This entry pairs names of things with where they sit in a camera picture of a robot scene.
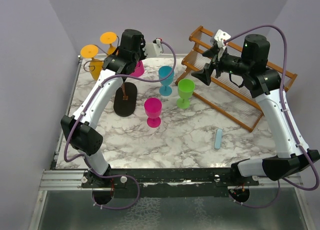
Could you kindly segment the blue plastic wine glass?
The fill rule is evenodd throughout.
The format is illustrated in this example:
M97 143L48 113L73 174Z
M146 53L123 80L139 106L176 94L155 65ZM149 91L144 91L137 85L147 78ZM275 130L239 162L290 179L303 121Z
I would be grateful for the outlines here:
M168 74L172 71L172 67L170 66L162 66L158 70L158 77L159 79L163 79L168 76ZM167 77L165 80L162 80L161 87L159 89L159 93L162 96L169 96L172 93L172 88L170 87L170 84L174 80L174 72L171 73L169 77Z

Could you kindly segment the yellow plastic wine glass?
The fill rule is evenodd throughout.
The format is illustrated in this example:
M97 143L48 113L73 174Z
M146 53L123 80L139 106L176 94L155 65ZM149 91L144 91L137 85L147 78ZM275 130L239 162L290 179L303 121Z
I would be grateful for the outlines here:
M102 70L103 61L96 59L95 56L98 54L99 48L96 45L86 45L84 46L81 51L80 55L83 58L90 59L87 64L88 66L84 66L84 70L90 72L92 78L97 81L100 72Z

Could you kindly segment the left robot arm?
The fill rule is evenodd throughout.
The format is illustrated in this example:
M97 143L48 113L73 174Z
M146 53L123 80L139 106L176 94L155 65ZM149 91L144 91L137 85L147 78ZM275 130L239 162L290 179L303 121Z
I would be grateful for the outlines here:
M110 183L110 165L101 151L103 137L96 131L100 117L108 102L122 86L126 75L130 75L139 60L146 58L143 48L144 35L133 29L126 29L120 38L116 51L107 56L99 77L81 106L72 116L63 116L60 123L66 139L66 147L72 146L79 154L72 158L63 154L65 162L83 157L91 171L93 181L99 187Z

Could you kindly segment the pink wine glass front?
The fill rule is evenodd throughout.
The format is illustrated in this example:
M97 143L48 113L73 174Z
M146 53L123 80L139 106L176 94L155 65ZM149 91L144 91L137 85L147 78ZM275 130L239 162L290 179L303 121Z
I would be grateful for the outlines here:
M145 69L144 69L144 65L143 65L143 62L142 61L138 61L137 62L137 65L134 69L134 72L131 73L130 75L131 76L134 76L134 77L140 77L144 74L145 72Z

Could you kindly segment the green plastic wine glass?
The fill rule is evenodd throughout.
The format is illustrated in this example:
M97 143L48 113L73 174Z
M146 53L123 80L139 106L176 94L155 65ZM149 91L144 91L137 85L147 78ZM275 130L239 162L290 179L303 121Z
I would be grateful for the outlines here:
M195 90L195 83L190 79L182 79L178 82L178 95L176 104L181 109L186 109L190 106L190 98Z

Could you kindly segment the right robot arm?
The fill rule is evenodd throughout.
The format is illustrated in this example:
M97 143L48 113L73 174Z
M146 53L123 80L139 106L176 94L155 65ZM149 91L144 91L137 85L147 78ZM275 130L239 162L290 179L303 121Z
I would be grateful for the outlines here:
M300 172L318 161L320 154L310 150L302 137L295 140L297 126L284 101L281 77L276 70L267 67L270 43L266 37L257 34L244 39L240 57L227 52L225 41L230 39L226 32L218 30L211 38L212 47L202 55L210 58L201 71L192 76L206 85L211 83L211 75L216 72L242 77L242 87L246 87L261 108L275 142L276 156L264 159L246 159L231 165L230 181L242 185L249 176L262 176L276 181Z

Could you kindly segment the pink wine glass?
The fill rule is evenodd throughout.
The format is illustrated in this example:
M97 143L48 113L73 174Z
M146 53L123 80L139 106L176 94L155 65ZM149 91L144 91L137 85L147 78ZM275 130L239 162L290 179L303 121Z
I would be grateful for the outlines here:
M134 72L131 73L130 75L131 76L134 76L134 77L140 77L144 74L145 72L145 69L144 69L144 65L143 65L143 62L142 61L138 61L137 62L137 65L134 69Z
M147 115L147 125L151 128L157 128L161 124L160 114L162 112L162 103L158 98L149 98L144 103L144 110Z

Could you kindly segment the orange plastic wine glass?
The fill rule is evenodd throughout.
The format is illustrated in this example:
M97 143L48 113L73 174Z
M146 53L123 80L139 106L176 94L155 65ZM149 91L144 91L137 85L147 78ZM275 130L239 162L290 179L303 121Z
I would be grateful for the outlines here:
M109 49L107 50L107 54L112 54L116 47L113 46L113 43L117 40L117 35L114 32L105 32L100 36L100 42L106 45L109 45Z

